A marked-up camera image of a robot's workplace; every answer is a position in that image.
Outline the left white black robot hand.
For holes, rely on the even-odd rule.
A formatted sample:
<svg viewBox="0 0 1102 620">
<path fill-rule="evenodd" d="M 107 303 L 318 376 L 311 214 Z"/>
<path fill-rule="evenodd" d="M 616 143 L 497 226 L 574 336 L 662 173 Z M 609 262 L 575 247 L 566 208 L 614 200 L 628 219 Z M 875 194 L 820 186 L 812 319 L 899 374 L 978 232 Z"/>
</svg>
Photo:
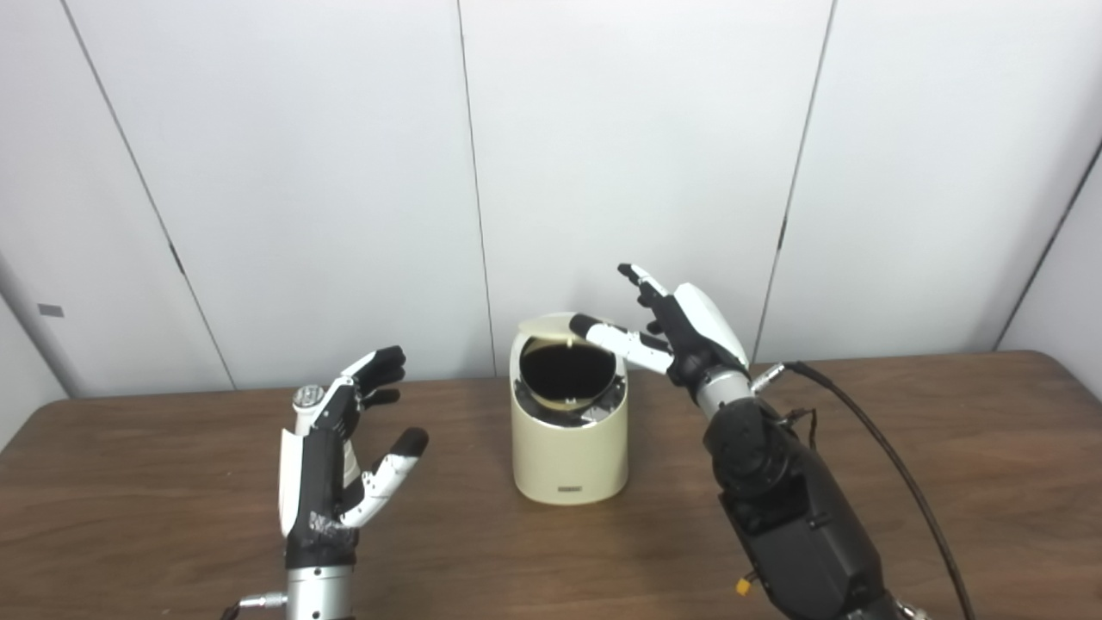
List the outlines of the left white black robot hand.
<svg viewBox="0 0 1102 620">
<path fill-rule="evenodd" d="M 353 448 L 361 414 L 397 403 L 406 377 L 400 346 L 372 350 L 334 378 L 292 398 L 293 429 L 281 432 L 279 518 L 287 569 L 350 567 L 359 530 L 390 501 L 426 452 L 429 435 L 406 428 L 377 463 L 364 468 Z"/>
</svg>

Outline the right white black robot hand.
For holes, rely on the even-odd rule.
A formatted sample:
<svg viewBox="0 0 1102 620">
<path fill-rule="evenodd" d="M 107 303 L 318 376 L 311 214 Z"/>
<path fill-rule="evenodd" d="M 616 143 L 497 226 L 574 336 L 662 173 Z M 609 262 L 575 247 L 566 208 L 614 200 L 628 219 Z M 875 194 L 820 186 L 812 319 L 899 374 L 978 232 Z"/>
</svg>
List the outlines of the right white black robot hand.
<svg viewBox="0 0 1102 620">
<path fill-rule="evenodd" d="M 645 331 L 633 331 L 593 315 L 575 313 L 568 329 L 623 360 L 669 377 L 692 393 L 706 376 L 739 373 L 750 381 L 741 339 L 701 289 L 682 283 L 672 293 L 638 264 L 622 263 L 622 275 L 639 290 L 639 305 L 653 313 Z"/>
</svg>

